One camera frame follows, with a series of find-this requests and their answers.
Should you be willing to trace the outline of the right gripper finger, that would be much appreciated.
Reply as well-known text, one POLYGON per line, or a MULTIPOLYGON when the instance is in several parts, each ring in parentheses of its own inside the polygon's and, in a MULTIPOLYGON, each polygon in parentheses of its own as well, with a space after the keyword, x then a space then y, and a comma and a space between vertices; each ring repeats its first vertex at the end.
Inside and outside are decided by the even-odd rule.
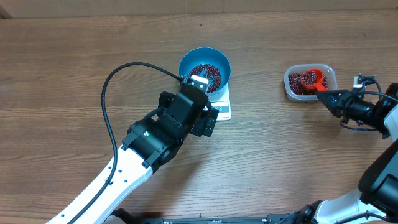
POLYGON ((352 97, 353 93, 350 90, 331 90, 318 91, 316 96, 320 101, 339 101, 347 100, 352 97))
POLYGON ((341 100, 325 100, 322 103, 333 116, 340 118, 344 115, 343 102, 341 100))

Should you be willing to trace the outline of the orange measuring scoop blue handle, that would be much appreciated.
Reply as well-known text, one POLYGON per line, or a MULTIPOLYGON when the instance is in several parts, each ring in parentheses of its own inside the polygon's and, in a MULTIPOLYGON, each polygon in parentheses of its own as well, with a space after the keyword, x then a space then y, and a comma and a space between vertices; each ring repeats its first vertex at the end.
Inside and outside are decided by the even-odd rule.
POLYGON ((300 77, 301 85, 308 90, 327 91, 323 85, 324 77, 321 70, 307 70, 300 77))

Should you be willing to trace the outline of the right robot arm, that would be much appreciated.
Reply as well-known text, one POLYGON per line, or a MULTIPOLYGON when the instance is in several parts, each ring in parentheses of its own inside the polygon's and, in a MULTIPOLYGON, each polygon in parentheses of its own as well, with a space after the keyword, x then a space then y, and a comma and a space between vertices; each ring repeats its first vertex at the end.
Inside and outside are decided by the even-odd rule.
POLYGON ((306 205, 292 223, 397 223, 397 84, 385 93, 364 89, 320 91, 317 98, 342 124, 355 121, 381 133, 390 145, 365 170, 356 189, 306 205))

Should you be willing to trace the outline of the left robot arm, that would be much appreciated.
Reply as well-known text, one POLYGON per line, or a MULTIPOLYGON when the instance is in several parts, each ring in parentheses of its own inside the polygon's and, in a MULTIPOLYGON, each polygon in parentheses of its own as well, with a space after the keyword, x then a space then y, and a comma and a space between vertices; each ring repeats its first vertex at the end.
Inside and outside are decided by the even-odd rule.
POLYGON ((51 223, 103 223, 157 169, 173 159, 189 135, 211 136, 218 110, 206 84, 190 81, 176 94, 163 92, 159 106, 133 123, 114 157, 51 223))

